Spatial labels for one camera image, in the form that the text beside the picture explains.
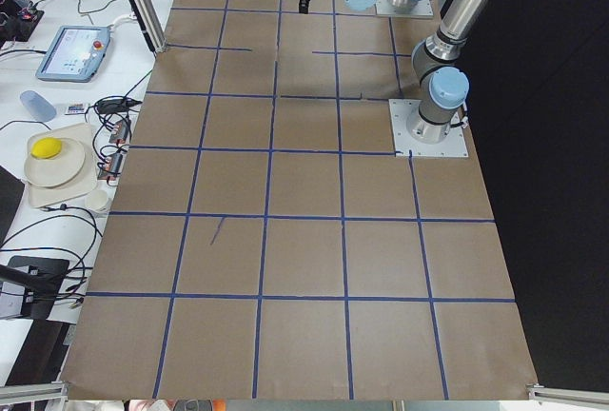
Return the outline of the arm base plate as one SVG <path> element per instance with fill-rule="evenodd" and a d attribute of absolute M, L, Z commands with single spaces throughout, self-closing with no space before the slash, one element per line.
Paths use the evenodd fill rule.
<path fill-rule="evenodd" d="M 376 14 L 385 17 L 432 19 L 431 0 L 378 0 Z"/>
<path fill-rule="evenodd" d="M 462 127 L 450 128 L 447 137 L 438 144 L 420 142 L 410 134 L 407 119 L 420 102 L 417 99 L 388 101 L 395 155 L 404 158 L 467 158 L 468 150 Z"/>

